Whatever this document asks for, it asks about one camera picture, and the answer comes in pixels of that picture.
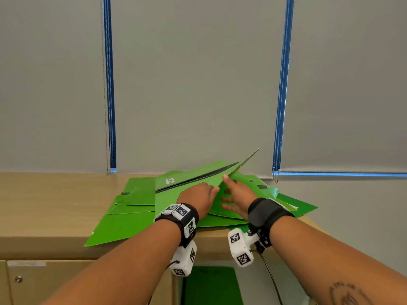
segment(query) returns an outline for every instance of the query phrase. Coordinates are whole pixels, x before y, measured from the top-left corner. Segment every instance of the gray window shade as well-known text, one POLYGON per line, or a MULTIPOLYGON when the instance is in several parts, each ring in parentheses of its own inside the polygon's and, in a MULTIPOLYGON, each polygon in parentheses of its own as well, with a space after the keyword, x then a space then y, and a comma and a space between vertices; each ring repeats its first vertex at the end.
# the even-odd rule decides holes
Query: gray window shade
POLYGON ((286 0, 112 0, 119 172, 271 175, 286 0))
POLYGON ((100 0, 0 0, 0 170, 105 172, 100 0))
POLYGON ((406 12, 295 0, 282 171, 407 171, 406 12))

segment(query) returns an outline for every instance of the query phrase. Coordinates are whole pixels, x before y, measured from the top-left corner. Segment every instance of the stack of green folders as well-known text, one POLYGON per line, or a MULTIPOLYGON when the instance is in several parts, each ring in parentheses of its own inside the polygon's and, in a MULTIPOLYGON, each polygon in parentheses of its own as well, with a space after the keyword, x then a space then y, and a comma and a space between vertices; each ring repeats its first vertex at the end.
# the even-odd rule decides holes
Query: stack of green folders
POLYGON ((233 229, 239 226, 243 231, 247 231, 246 221, 238 214, 221 207, 220 198, 228 196, 225 194, 226 186, 222 182, 223 174, 230 175, 233 180, 242 181, 259 197, 275 199, 295 217, 317 209, 316 206, 281 194, 277 188, 267 186, 256 176, 239 173, 237 170, 245 162, 230 164, 216 161, 185 172, 169 171, 159 177, 129 179, 123 192, 115 198, 85 246, 94 246, 134 236, 151 225, 155 216, 168 205, 176 203, 180 192, 201 182, 219 186, 220 191, 209 214, 199 221, 197 227, 226 226, 233 229))

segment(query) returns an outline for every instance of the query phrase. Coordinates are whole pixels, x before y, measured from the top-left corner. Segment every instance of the silver keyhole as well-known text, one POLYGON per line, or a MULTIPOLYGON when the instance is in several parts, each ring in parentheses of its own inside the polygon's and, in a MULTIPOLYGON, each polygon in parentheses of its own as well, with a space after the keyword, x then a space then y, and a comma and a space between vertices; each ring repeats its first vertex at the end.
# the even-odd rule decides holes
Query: silver keyhole
POLYGON ((23 277, 21 277, 21 276, 16 276, 16 277, 14 278, 14 281, 15 281, 16 283, 22 283, 22 282, 23 282, 23 277))

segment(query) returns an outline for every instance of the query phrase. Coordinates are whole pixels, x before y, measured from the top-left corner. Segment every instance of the wire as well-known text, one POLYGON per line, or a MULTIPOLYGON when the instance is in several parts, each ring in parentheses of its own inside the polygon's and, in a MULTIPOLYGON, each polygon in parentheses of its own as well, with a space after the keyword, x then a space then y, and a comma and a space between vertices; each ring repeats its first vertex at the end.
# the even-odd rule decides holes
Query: wire
POLYGON ((280 302, 280 305, 283 305, 283 304, 282 304, 281 297, 280 297, 280 293, 278 292, 278 288, 277 288, 276 282, 274 281, 273 274, 272 274, 272 272, 270 271, 269 266, 267 265, 266 259, 264 259, 263 255, 262 255, 261 253, 259 253, 258 251, 255 251, 254 249, 251 249, 250 251, 251 251, 251 252, 256 252, 256 253, 258 253, 259 256, 260 256, 260 258, 263 260, 264 264, 265 264, 266 267, 267 267, 267 271, 269 272, 270 277, 272 278, 274 288, 276 289, 276 292, 277 292, 278 301, 280 302))
MULTIPOLYGON (((167 265, 167 267, 165 268, 165 270, 167 269, 167 268, 169 268, 171 265, 173 265, 174 263, 180 263, 180 261, 179 260, 175 260, 175 261, 173 261, 173 262, 171 262, 169 265, 167 265)), ((147 303, 147 305, 150 305, 150 302, 151 302, 151 299, 153 298, 153 296, 151 296, 150 297, 150 300, 149 300, 149 302, 147 303)))

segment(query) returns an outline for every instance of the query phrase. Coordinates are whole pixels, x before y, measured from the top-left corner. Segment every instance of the person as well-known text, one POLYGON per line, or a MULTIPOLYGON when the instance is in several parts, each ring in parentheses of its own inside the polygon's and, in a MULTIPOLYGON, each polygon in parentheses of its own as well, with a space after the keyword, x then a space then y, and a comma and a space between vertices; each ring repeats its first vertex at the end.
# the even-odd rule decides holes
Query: person
MULTIPOLYGON (((227 175, 231 197, 223 208, 248 219, 258 197, 227 175)), ((218 187, 206 183, 183 191, 177 203, 193 205, 204 218, 218 187)), ((377 260, 295 219, 282 216, 269 237, 274 250, 318 304, 407 304, 407 278, 377 260)), ((145 305, 181 241, 176 223, 158 220, 95 261, 43 305, 145 305)))

